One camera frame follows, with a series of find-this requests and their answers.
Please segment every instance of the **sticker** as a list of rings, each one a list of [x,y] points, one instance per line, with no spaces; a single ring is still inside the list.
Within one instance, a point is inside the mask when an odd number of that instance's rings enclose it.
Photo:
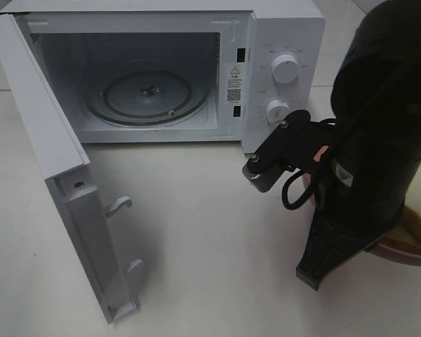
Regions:
[[[342,166],[339,163],[335,165],[335,175],[347,187],[352,186],[352,181],[354,180],[353,175],[350,172],[346,171],[344,168],[342,168]]]
[[[240,105],[243,101],[245,83],[245,64],[226,64],[225,100],[228,104]]]

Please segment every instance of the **timer knob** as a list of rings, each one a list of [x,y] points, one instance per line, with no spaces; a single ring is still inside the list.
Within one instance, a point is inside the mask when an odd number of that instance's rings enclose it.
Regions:
[[[287,84],[298,77],[300,61],[292,54],[282,54],[273,60],[271,67],[276,82]]]
[[[290,108],[287,102],[283,100],[272,100],[267,105],[267,121],[269,123],[277,123],[284,120],[290,114]]]

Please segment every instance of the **control panel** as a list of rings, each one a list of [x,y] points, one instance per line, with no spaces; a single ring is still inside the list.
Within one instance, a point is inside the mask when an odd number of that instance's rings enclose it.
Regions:
[[[258,19],[242,135],[245,152],[254,152],[289,113],[306,108],[323,29],[323,18]]]

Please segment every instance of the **microwave door frame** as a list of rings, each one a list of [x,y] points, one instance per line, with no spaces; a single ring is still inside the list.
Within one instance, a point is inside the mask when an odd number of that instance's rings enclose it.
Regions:
[[[120,266],[107,224],[131,200],[122,197],[102,205],[89,159],[24,38],[29,27],[16,18],[0,15],[0,60],[48,190],[111,323],[138,308],[143,280],[140,259]]]

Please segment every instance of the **table surface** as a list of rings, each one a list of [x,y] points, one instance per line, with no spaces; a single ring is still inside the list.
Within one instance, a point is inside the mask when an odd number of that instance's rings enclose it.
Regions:
[[[309,109],[331,85],[364,13],[318,0],[327,19]],[[237,143],[88,145],[120,259],[148,266],[141,311],[107,325],[46,190],[0,65],[0,337],[421,336],[421,267],[367,253],[318,292],[295,277],[312,205],[287,211],[281,183],[258,193]],[[302,191],[296,185],[291,194]]]

